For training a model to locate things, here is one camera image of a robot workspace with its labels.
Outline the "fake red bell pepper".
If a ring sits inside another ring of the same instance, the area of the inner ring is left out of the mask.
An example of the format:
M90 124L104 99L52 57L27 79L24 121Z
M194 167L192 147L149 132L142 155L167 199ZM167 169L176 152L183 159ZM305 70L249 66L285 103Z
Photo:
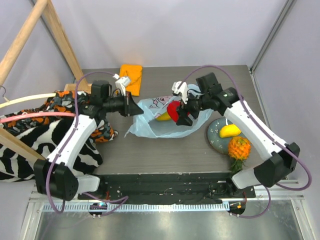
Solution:
M176 123L179 119L179 114L177 108L181 106L181 102L178 100L173 100L167 105L166 112L170 118Z

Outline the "light blue plastic bag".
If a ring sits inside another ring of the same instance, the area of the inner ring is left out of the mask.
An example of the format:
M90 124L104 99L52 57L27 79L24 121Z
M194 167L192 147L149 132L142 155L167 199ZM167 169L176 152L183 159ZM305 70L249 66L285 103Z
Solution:
M157 121L156 117L167 112L167 106L172 101L181 101L180 96L167 95L140 100L137 105L144 111L143 114L133 117L133 124L125 135L133 134L144 138L184 138L197 131L211 117L213 110L201 111L197 119L192 121L192 126L176 125L171 119Z

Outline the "fake pineapple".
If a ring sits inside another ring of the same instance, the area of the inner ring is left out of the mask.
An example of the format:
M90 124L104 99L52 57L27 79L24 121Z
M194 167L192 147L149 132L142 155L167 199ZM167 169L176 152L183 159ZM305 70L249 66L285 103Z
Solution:
M230 171L235 174L243 170L246 160L251 153L251 142L242 136L233 137L228 143L228 156L232 163Z

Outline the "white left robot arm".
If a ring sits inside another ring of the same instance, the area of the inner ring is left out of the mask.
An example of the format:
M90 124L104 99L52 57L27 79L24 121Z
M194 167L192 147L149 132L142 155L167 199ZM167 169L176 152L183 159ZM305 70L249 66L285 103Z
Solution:
M115 81L119 90L117 96L112 96L111 86L106 81L95 81L91 85L89 103L78 107L72 125L61 142L46 160L38 159L34 164L36 189L40 194L64 201L87 192L97 200L106 195L107 188L100 177L92 174L76 176L73 168L87 139L108 113L118 112L123 117L143 114L132 94L126 91L130 82L127 76Z

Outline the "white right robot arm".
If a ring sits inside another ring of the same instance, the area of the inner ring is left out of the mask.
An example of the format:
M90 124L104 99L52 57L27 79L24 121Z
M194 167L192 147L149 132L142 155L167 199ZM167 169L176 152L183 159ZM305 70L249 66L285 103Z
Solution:
M253 185L272 187L292 173L297 165L300 148L296 143L288 144L275 135L249 108L236 89L223 89L216 75L209 73L196 79L200 94L189 96L186 82L178 81L172 86L175 96L181 97L177 107L178 126L191 126L200 112L213 110L235 124L259 153L263 163L241 170L226 184L226 193L233 198Z

